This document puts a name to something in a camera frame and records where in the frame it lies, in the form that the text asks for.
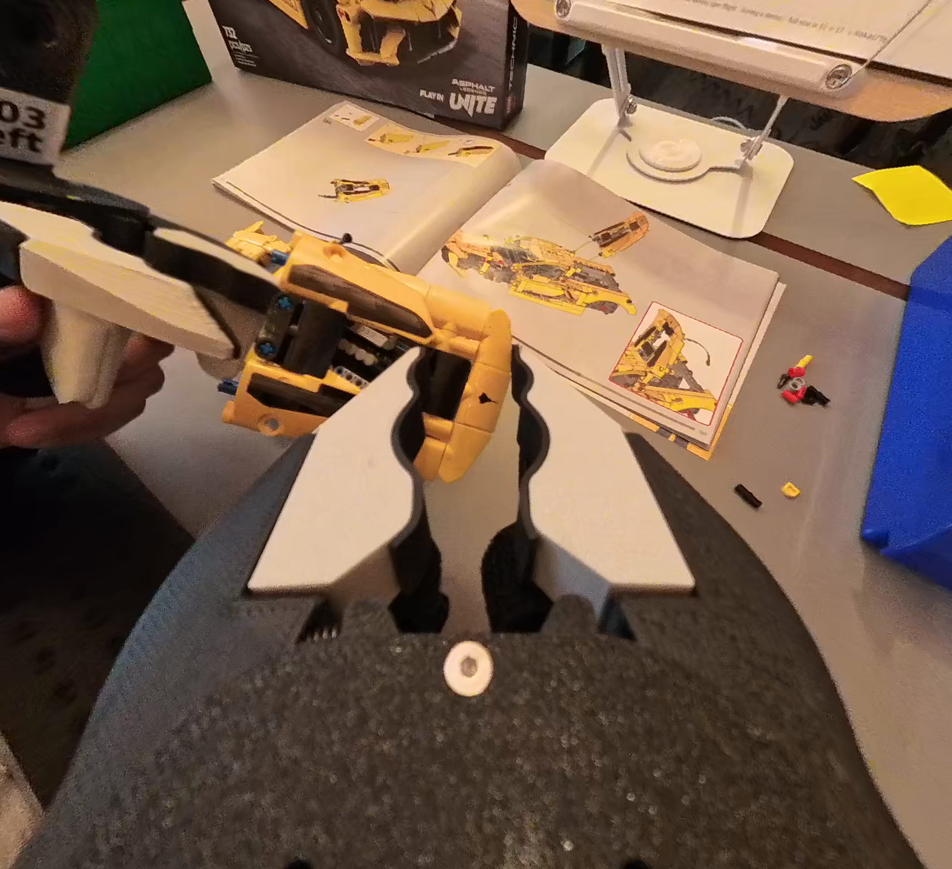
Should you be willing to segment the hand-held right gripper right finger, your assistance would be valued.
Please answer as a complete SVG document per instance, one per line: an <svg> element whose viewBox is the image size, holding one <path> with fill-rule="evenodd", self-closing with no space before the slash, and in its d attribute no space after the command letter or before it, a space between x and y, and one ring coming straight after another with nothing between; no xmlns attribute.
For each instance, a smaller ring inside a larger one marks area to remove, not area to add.
<svg viewBox="0 0 952 869"><path fill-rule="evenodd" d="M552 600L689 594L693 577L625 431L549 368L515 348L520 407L519 522L533 582Z"/></svg>

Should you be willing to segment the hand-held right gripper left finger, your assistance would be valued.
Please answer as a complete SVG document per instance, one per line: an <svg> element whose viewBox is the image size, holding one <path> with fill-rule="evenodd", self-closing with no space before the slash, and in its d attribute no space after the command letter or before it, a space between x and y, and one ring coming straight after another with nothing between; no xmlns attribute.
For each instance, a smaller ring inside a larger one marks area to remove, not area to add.
<svg viewBox="0 0 952 869"><path fill-rule="evenodd" d="M390 544L411 528L422 487L398 454L396 429L418 396L421 353L405 353L319 427L249 575L251 596L397 595Z"/></svg>

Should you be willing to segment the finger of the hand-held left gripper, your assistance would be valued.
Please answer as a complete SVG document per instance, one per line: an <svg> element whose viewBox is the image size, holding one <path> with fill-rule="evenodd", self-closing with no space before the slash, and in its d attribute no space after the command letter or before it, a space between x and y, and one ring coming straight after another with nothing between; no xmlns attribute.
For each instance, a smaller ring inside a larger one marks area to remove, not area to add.
<svg viewBox="0 0 952 869"><path fill-rule="evenodd" d="M148 232L148 266L257 313L266 313L280 293L265 268L214 238L180 229Z"/></svg>
<svg viewBox="0 0 952 869"><path fill-rule="evenodd" d="M213 360L234 356L232 338L192 287L101 243L82 224L29 235L19 271L25 287L55 303Z"/></svg>

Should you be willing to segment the yellow brick panel assembly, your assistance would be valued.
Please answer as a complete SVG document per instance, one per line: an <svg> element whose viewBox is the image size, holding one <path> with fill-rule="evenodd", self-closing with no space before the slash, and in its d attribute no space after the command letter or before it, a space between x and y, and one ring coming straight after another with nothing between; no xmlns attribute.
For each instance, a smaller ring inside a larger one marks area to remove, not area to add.
<svg viewBox="0 0 952 869"><path fill-rule="evenodd" d="M426 481L463 478L489 443L511 377L506 312L379 267L337 242L294 233L273 269L280 293L244 358L219 388L224 423L295 438L326 423L405 353L417 365Z"/></svg>

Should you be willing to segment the grey desk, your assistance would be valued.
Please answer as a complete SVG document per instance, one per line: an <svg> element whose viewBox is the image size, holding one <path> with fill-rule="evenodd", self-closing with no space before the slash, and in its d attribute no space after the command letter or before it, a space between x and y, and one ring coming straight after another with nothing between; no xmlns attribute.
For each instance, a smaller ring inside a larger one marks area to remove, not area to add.
<svg viewBox="0 0 952 869"><path fill-rule="evenodd" d="M331 97L317 90L284 85L273 80L238 74L227 59L223 38L212 35L211 10L207 0L185 0L186 12L195 24L202 50L208 54L215 79L207 87L167 104L123 127L110 130L98 139L74 149L65 159L66 174L77 180L118 191L144 201L159 214L186 221L203 232L224 233L239 218L249 219L249 209L212 190L211 176L242 161L264 148L292 128L316 115L329 105ZM545 147L580 114L596 90L568 77L556 77L530 66L528 109L508 128L504 141L528 158L541 158ZM705 550L719 552L715 539L724 540L727 552L740 551L742 539L764 564L760 575L769 569L783 593L796 608L806 629L814 638L827 671L848 716L850 727L861 746L863 766L869 771L877 793L885 799L886 816L895 816L904 837L925 867L950 867L950 593L906 569L890 564L860 540L860 522L864 497L871 475L879 427L887 400L899 322L903 315L902 297L911 276L911 266L919 255L928 253L943 236L924 235L924 247L913 250L913 261L877 260L876 250L889 247L886 222L876 221L876 210L860 206L863 195L848 180L855 173L843 161L820 156L803 149L791 149L796 156L793 195L780 201L780 234L794 234L794 241L763 233L748 241L720 239L680 222L674 227L698 241L731 253L738 258L779 273L786 292L779 302L767 338L756 355L745 380L726 433L713 459L692 458L681 447L665 444L660 437L643 430L636 440L639 456L647 464L649 480L662 490L662 498L689 499L687 511L705 513L698 519L697 535L705 540ZM842 258L828 256L799 244L803 238L793 231L793 222L819 222L819 209L800 206L807 182L816 182L820 194L843 198L842 210L835 207L837 224L829 228L820 222L823 232L834 234L834 248L846 237L836 232L843 221L852 233L869 222L874 231L872 246L860 244L853 251L851 266ZM768 386L780 367L794 359L794 347L800 352L817 354L816 367L823 374L820 387L832 396L832 406L797 411L778 405ZM89 735L83 738L65 788L56 803L56 817L65 819L67 790L79 787L79 769L92 767L93 738L103 744L115 728L128 724L135 739L149 748L165 746L172 739L170 729L182 724L183 733L192 731L208 719L211 736L225 736L225 706L208 709L205 703L214 695L222 700L237 698L246 689L256 696L277 698L278 691L266 685L265 671L279 670L281 660L292 655L303 669L317 672L318 659L343 655L345 644L361 645L361 677L348 681L346 696L363 701L358 709L376 714L370 722L397 723L397 711L406 714L411 727L406 747L395 747L395 767L410 771L411 763L423 763L422 749L415 738L437 751L437 710L453 710L451 717L460 726L469 726L475 717L466 711L466 700L453 697L446 685L446 699L434 704L429 698L433 674L426 677L429 688L420 685L408 692L407 700L397 693L392 675L379 673L386 649L396 647L396 637L385 639L380 609L358 609L357 621L351 622L343 640L291 645L290 631L275 624L285 615L252 617L237 612L227 617L208 612L202 617L198 605L235 604L227 600L225 565L237 566L232 552L244 549L239 541L240 526L264 527L266 513L276 508L279 493L287 492L290 475L297 471L303 447L295 447L292 458L279 460L260 482L249 485L253 474L264 470L266 460L278 454L278 447L251 442L250 434L222 431L202 433L198 423L211 421L211 394L199 392L198 368L188 366L184 354L173 358L173 374L166 392L157 405L150 407L130 431L119 435L117 448L161 496L176 515L181 513L190 528L197 529L221 512L221 524L201 539L198 550L188 553L184 566L178 567L168 587L163 588L154 605L131 634L122 652L118 669L111 674L89 722ZM802 494L787 498L781 494L784 482L794 482ZM743 483L762 501L754 510L743 503L733 487ZM594 633L594 624L583 627L576 619L581 612L574 605L559 605L554 629L555 650L552 665L541 654L539 640L529 636L510 639L506 654L517 657L538 653L558 673L541 676L536 665L528 675L515 677L506 670L504 683L518 684L511 691L515 703L496 724L479 724L477 730L464 730L469 743L457 740L457 730L446 731L449 750L466 751L459 770L468 779L451 784L446 770L446 789L437 789L434 802L422 805L423 843L458 842L461 855L435 855L436 867L595 867L601 856L586 855L592 845L607 846L608 867L641 860L653 867L728 866L713 856L688 858L688 842L695 828L700 833L700 818L689 818L695 804L711 800L720 807L713 815L722 815L713 830L727 829L728 790L740 789L741 776L754 777L744 769L737 780L720 778L720 769L707 773L708 781L687 804L678 803L686 814L677 825L674 855L649 856L648 843L626 841L623 830L649 827L648 803L629 800L622 783L600 782L612 799L623 808L625 819L615 818L596 808L588 791L565 777L554 790L522 789L509 802L508 789L500 796L487 796L482 804L464 803L460 796L473 783L469 763L475 766L516 765L523 749L539 751L540 762L556 761L555 748L543 752L542 717L533 710L525 718L525 727L513 715L531 709L530 698L536 691L545 695L541 709L556 709L556 696L570 682L562 675L570 657L569 645L601 643L633 645L635 658L642 658L647 647L630 640L608 638ZM105 777L106 761L94 762Z"/></svg>

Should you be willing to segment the person's left hand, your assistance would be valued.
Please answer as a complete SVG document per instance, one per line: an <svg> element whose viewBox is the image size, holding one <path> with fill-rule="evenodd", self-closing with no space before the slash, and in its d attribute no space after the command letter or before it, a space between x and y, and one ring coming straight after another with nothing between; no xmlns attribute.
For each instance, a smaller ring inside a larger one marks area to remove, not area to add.
<svg viewBox="0 0 952 869"><path fill-rule="evenodd" d="M134 335L125 346L111 398L99 408L58 404L40 393L45 380L34 359L46 304L18 286L1 291L1 447L26 450L73 447L101 440L138 418L165 381L173 347Z"/></svg>

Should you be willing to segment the green plastic bin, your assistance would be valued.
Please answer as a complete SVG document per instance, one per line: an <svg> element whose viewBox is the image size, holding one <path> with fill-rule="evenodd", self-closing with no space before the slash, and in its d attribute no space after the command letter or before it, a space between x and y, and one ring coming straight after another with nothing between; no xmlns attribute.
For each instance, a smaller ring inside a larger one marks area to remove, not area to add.
<svg viewBox="0 0 952 869"><path fill-rule="evenodd" d="M182 0L96 0L99 26L76 91L65 148L211 83Z"/></svg>

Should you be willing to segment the small red yellow brick cluster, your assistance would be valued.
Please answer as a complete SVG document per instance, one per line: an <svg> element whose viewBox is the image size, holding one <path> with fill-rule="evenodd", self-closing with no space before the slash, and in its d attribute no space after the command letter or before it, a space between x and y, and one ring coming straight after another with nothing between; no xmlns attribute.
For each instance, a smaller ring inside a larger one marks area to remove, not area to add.
<svg viewBox="0 0 952 869"><path fill-rule="evenodd" d="M806 382L805 374L813 359L810 354L803 356L779 377L777 385L779 396L788 404L794 406L829 406L829 398L817 387L813 387Z"/></svg>

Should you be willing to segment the black perforated panel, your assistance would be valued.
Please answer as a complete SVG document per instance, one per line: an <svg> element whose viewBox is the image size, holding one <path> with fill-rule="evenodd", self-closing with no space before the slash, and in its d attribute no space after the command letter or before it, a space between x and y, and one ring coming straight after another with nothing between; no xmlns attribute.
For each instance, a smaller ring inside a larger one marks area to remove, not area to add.
<svg viewBox="0 0 952 869"><path fill-rule="evenodd" d="M1 726L47 806L192 536L103 444L1 452Z"/></svg>

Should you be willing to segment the open instruction booklet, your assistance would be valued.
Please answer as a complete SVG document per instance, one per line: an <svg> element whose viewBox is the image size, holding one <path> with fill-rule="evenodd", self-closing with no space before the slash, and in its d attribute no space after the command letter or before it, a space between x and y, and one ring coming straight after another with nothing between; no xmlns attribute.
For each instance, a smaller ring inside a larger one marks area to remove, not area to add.
<svg viewBox="0 0 952 869"><path fill-rule="evenodd" d="M285 228L502 308L574 387L709 458L779 275L558 163L339 101L212 178Z"/></svg>

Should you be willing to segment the blue plastic bin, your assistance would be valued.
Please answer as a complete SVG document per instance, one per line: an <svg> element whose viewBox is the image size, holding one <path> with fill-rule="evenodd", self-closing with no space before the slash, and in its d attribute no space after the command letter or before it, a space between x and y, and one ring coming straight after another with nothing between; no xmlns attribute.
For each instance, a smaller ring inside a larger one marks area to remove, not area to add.
<svg viewBox="0 0 952 869"><path fill-rule="evenodd" d="M951 241L912 274L861 537L951 589Z"/></svg>

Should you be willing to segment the white document stand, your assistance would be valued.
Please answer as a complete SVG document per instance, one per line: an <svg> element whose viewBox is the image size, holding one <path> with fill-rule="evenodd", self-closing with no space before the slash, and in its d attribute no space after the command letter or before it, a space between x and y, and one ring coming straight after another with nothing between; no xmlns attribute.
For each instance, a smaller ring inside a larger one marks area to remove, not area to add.
<svg viewBox="0 0 952 869"><path fill-rule="evenodd" d="M737 30L602 0L510 0L530 24L601 44L613 104L592 106L547 157L626 200L730 239L760 233L792 171L768 140L791 99L874 122L950 108L941 79ZM648 114L630 88L625 56L772 93L766 126L748 137L683 116Z"/></svg>

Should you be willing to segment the yellow paper slip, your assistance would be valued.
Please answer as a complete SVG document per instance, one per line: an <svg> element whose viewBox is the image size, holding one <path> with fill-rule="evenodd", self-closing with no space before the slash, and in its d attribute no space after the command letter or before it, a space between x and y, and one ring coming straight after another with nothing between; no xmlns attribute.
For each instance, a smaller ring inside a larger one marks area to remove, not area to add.
<svg viewBox="0 0 952 869"><path fill-rule="evenodd" d="M919 227L951 221L951 188L921 166L863 173L853 181L901 224Z"/></svg>

